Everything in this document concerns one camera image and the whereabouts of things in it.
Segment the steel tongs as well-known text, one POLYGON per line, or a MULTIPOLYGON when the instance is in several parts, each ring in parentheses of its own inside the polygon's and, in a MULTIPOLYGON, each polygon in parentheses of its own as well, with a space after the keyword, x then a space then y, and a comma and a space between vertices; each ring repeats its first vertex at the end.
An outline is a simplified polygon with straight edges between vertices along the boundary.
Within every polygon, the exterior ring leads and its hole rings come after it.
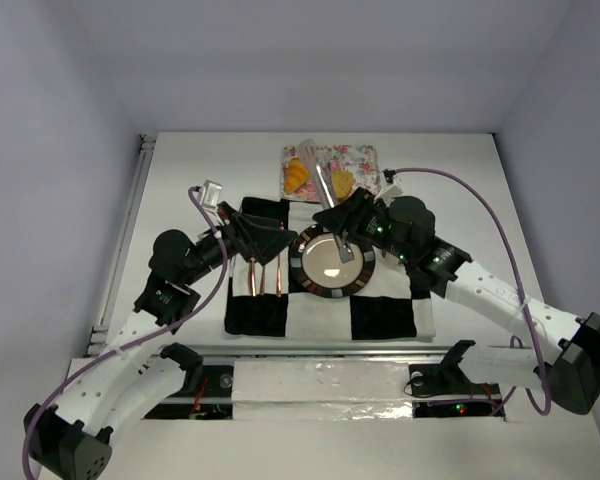
MULTIPOLYGON (((331 183, 330 173, 321 166, 318 160, 315 142, 312 139, 303 140, 297 146, 297 154, 309 172, 310 179, 323 209, 334 208, 336 206, 336 195, 331 183)), ((333 234, 333 238, 341 262, 345 264, 353 261, 354 254, 350 246, 336 234, 333 234)))

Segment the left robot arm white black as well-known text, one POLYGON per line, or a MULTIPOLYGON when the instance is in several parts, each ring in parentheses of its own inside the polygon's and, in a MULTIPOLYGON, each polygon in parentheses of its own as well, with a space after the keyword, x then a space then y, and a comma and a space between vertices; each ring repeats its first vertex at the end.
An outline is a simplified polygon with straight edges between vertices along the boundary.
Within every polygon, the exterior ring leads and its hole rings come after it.
POLYGON ((291 245, 296 232, 222 202, 220 221, 198 242, 179 230, 153 244, 150 275, 132 313, 109 345, 68 377, 24 418, 22 466, 38 462, 61 479, 96 479, 122 436, 166 397, 194 391, 203 358, 176 342, 184 322, 208 303, 192 286, 239 255, 265 265, 291 245))

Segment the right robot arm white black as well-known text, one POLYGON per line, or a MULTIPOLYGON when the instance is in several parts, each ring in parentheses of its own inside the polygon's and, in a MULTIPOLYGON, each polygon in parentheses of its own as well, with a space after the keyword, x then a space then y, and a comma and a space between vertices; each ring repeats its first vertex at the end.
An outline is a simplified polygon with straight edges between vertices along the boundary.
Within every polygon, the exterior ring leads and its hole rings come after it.
POLYGON ((413 287, 466 307, 522 342, 520 348, 457 342, 439 377, 544 391, 561 408, 586 415, 600 396, 600 314, 578 316, 523 294, 435 233, 435 216, 413 196, 390 204, 359 188, 314 221, 352 243, 369 243, 405 266, 413 287))

